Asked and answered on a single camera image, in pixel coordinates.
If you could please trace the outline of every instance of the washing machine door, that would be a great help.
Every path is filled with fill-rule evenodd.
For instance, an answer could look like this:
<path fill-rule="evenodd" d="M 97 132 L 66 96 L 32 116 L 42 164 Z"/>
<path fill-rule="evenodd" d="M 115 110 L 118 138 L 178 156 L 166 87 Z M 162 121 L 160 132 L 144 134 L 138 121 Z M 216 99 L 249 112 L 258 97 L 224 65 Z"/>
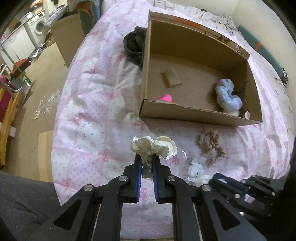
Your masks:
<path fill-rule="evenodd" d="M 34 26 L 35 34 L 41 35 L 42 31 L 44 29 L 44 25 L 45 25 L 45 19 L 44 18 L 38 19 L 35 23 L 35 26 Z"/>

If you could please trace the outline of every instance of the washing machine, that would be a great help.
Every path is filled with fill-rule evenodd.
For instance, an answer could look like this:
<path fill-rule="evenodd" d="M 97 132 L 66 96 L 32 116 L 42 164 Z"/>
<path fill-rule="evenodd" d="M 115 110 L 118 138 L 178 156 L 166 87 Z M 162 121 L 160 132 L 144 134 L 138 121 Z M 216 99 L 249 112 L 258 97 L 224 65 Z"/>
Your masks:
<path fill-rule="evenodd" d="M 33 43 L 35 48 L 38 48 L 40 44 L 44 41 L 44 36 L 42 35 L 42 31 L 45 25 L 46 19 L 44 11 L 38 13 L 36 16 L 32 17 L 28 20 L 24 27 Z"/>

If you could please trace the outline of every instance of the metal screw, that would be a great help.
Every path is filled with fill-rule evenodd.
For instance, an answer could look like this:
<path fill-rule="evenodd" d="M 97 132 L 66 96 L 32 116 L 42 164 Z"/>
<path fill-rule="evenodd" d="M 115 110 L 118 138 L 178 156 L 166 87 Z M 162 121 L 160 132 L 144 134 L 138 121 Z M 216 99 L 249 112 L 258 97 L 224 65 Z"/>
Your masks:
<path fill-rule="evenodd" d="M 93 186 L 91 184 L 86 184 L 83 189 L 87 192 L 91 191 L 93 189 Z"/>
<path fill-rule="evenodd" d="M 167 180 L 170 182 L 174 182 L 174 181 L 176 181 L 176 177 L 174 175 L 170 175 L 167 177 Z"/>
<path fill-rule="evenodd" d="M 127 176 L 120 176 L 118 179 L 119 179 L 121 182 L 125 182 L 125 181 L 128 179 L 128 177 L 127 177 Z"/>
<path fill-rule="evenodd" d="M 211 186 L 208 185 L 208 184 L 205 184 L 205 185 L 202 186 L 202 189 L 203 189 L 204 191 L 208 192 L 208 191 L 211 190 Z"/>

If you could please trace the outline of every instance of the green rope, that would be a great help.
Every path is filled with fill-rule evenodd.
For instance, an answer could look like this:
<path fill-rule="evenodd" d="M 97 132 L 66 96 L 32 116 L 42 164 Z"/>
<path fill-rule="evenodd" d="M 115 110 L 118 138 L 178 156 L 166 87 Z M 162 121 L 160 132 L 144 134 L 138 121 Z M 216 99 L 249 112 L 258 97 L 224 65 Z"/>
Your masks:
<path fill-rule="evenodd" d="M 31 80 L 25 75 L 25 73 L 15 64 L 15 62 L 12 60 L 12 58 L 9 56 L 9 54 L 7 53 L 7 51 L 3 48 L 2 46 L 2 51 L 6 54 L 6 56 L 9 58 L 9 60 L 13 63 L 13 65 L 25 76 L 27 82 L 31 85 L 32 82 Z"/>

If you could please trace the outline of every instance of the black cloth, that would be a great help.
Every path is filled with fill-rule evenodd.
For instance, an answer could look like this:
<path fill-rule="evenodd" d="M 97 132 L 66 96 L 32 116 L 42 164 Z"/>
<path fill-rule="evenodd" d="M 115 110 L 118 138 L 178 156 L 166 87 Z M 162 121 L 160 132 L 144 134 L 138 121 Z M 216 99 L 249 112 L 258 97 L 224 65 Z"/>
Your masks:
<path fill-rule="evenodd" d="M 53 183 L 0 171 L 0 240 L 26 240 L 60 208 Z"/>
<path fill-rule="evenodd" d="M 128 60 L 142 68 L 145 47 L 145 36 L 147 28 L 135 27 L 135 30 L 128 33 L 123 39 L 124 49 Z"/>

